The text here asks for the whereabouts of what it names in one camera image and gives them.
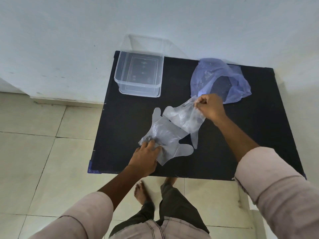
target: dark gray pants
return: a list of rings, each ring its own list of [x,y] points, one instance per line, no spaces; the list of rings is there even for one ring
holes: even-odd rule
[[[193,226],[202,229],[209,233],[207,227],[202,221],[197,209],[189,203],[189,201],[170,184],[163,184],[160,187],[162,193],[162,201],[159,204],[159,220],[156,222],[162,225],[164,217],[173,217],[192,224]],[[150,219],[154,219],[155,206],[152,201],[145,201],[141,210],[129,218],[127,221],[116,225],[110,233],[110,237],[125,227],[143,223]]]

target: transparent plastic glove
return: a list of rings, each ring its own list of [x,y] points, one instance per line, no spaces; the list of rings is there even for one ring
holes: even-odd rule
[[[155,141],[155,147],[161,145],[162,152],[157,156],[157,162],[164,165],[168,160],[179,156],[188,156],[194,152],[189,144],[179,144],[179,140],[188,135],[188,132],[174,125],[167,117],[161,116],[160,108],[155,108],[152,116],[152,126],[148,133],[138,142]]]
[[[197,96],[193,96],[178,107],[166,107],[163,112],[163,116],[167,117],[176,126],[190,133],[190,138],[195,149],[197,149],[198,144],[198,130],[205,120],[202,113],[194,107],[196,100]]]

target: bare foot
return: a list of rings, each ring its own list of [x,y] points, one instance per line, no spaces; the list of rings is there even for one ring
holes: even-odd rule
[[[143,181],[140,181],[136,184],[134,196],[138,200],[138,202],[141,203],[141,205],[143,205],[146,200],[152,201],[151,197],[149,196],[145,188]]]
[[[176,182],[176,180],[177,180],[177,178],[175,178],[175,177],[167,177],[166,179],[165,179],[165,184],[166,183],[169,183],[169,184],[171,184],[171,185],[174,185],[175,184],[175,182]]]

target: black table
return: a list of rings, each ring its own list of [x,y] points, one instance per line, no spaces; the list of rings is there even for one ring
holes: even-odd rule
[[[159,98],[123,95],[114,81],[119,52],[108,84],[90,161],[90,172],[119,173],[128,164],[138,141],[152,124],[154,108],[163,112],[190,98],[190,79],[197,60],[165,57]],[[225,105],[226,114],[261,146],[271,147],[294,169],[303,174],[296,145],[281,101],[272,68],[241,66],[252,95]],[[180,143],[191,144],[190,136]],[[205,120],[199,130],[198,149],[187,157],[176,157],[157,165],[154,176],[231,180],[237,162],[219,129]]]

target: shirt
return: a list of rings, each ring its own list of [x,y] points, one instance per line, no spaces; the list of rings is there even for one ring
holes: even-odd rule
[[[279,239],[317,238],[319,189],[266,147],[249,151],[238,163],[235,180],[249,194]],[[31,239],[101,239],[108,230],[113,204],[102,192],[86,195]],[[176,218],[159,226],[149,220],[126,227],[112,238],[210,238],[205,231]]]

